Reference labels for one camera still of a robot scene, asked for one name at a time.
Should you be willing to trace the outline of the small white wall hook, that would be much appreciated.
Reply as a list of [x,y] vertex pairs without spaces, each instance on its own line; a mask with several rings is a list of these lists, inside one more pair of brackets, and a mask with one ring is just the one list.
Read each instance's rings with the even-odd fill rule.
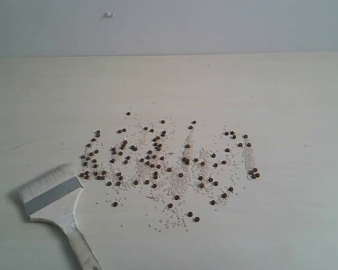
[[114,17],[114,14],[108,11],[108,12],[103,14],[103,17],[106,18],[106,19],[111,19],[111,18]]

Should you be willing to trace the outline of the scattered brown pellets and rice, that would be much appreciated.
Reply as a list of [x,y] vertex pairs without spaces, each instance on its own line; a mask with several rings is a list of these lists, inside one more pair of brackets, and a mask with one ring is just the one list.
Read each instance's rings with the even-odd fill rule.
[[183,141],[176,143],[173,119],[141,122],[128,111],[113,143],[94,131],[79,157],[78,178],[102,182],[112,208],[148,203],[144,214],[157,216],[156,231],[187,228],[203,221],[205,208],[218,210],[245,189],[242,177],[261,176],[247,134],[224,128],[206,149],[195,145],[197,129],[197,121],[190,121]]

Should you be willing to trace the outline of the wide white wooden paint brush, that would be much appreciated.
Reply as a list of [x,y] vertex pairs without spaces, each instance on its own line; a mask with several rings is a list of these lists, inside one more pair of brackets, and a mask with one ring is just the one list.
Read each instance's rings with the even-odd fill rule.
[[76,219],[77,205],[84,192],[71,163],[61,164],[24,183],[10,197],[26,212],[28,221],[57,227],[82,269],[102,269]]

